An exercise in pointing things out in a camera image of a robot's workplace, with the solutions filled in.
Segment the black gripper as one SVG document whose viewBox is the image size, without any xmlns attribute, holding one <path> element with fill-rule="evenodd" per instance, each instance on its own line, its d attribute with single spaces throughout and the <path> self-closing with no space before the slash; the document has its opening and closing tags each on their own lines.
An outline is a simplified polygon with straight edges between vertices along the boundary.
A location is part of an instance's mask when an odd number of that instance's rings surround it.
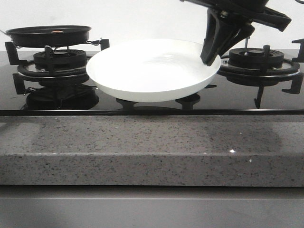
<svg viewBox="0 0 304 228">
<path fill-rule="evenodd" d="M 287 15 L 268 8 L 267 0 L 192 0 L 191 3 L 209 8 L 206 36 L 200 55 L 202 62 L 207 66 L 214 62 L 216 56 L 221 57 L 255 31 L 251 24 L 240 27 L 237 17 L 231 14 L 223 16 L 220 11 L 241 15 L 279 31 L 284 31 L 292 21 Z"/>
</svg>

